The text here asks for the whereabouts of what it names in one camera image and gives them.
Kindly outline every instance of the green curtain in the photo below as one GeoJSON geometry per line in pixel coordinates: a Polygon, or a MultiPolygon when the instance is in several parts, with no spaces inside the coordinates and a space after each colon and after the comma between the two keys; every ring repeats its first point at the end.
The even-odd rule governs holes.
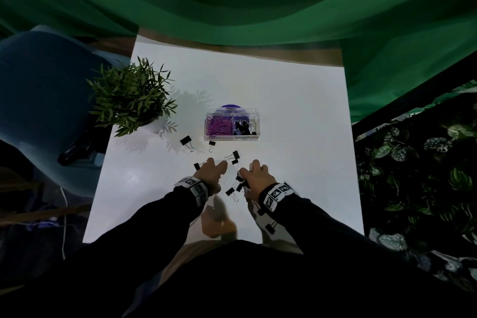
{"type": "Polygon", "coordinates": [[[0,7],[3,36],[46,24],[96,37],[131,36],[142,26],[228,45],[337,40],[353,121],[477,50],[477,0],[1,0],[0,7]]]}

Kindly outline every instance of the clear plastic box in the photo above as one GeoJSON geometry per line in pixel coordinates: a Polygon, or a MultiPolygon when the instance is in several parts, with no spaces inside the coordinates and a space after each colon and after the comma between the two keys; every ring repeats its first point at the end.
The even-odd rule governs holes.
{"type": "Polygon", "coordinates": [[[221,107],[209,110],[204,121],[204,140],[234,141],[260,138],[259,113],[256,109],[221,107]]]}

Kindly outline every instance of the black clothing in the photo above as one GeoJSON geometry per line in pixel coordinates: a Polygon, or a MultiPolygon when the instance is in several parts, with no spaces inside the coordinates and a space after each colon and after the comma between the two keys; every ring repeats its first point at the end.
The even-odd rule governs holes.
{"type": "MultiPolygon", "coordinates": [[[[262,208],[270,189],[260,195],[262,208]]],[[[182,247],[201,210],[189,190],[176,187],[26,287],[0,296],[0,307],[6,317],[44,317],[57,309],[63,317],[121,317],[135,289],[182,247]]],[[[366,309],[369,303],[372,309],[402,296],[407,306],[416,302],[412,309],[426,297],[453,305],[468,300],[467,293],[401,261],[308,199],[287,196],[270,216],[304,255],[240,240],[226,244],[180,267],[129,317],[199,314],[211,304],[312,313],[317,305],[325,311],[366,309]]]]}

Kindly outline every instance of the table surface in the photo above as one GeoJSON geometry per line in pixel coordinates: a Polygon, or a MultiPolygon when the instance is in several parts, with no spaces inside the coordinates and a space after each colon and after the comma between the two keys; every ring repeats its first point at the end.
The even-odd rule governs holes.
{"type": "MultiPolygon", "coordinates": [[[[234,150],[239,166],[253,159],[269,166],[278,181],[322,207],[332,217],[363,233],[355,153],[344,69],[271,61],[161,44],[138,36],[132,61],[147,57],[159,69],[164,63],[175,80],[171,97],[178,104],[171,122],[176,132],[152,133],[144,128],[113,137],[83,241],[91,243],[130,218],[141,206],[162,198],[173,184],[195,172],[194,163],[213,157],[218,163],[234,150]],[[257,108],[258,141],[217,141],[208,152],[204,119],[211,108],[236,104],[257,108]],[[192,138],[194,152],[182,146],[192,138]]],[[[234,202],[225,195],[236,176],[229,164],[223,200],[237,238],[262,242],[242,193],[234,202]]],[[[187,243],[207,238],[201,219],[189,229],[187,243]]]]}

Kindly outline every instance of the white cable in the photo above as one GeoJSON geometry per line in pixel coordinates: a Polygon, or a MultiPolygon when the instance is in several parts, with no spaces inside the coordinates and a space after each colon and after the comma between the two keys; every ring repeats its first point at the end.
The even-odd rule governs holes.
{"type": "MultiPolygon", "coordinates": [[[[68,200],[66,199],[66,195],[64,194],[63,188],[60,186],[61,193],[63,195],[64,203],[66,204],[66,207],[68,207],[68,200]]],[[[66,259],[66,256],[64,255],[64,242],[66,240],[66,213],[63,216],[64,222],[63,222],[63,244],[61,246],[61,255],[63,257],[63,260],[66,259]]]]}

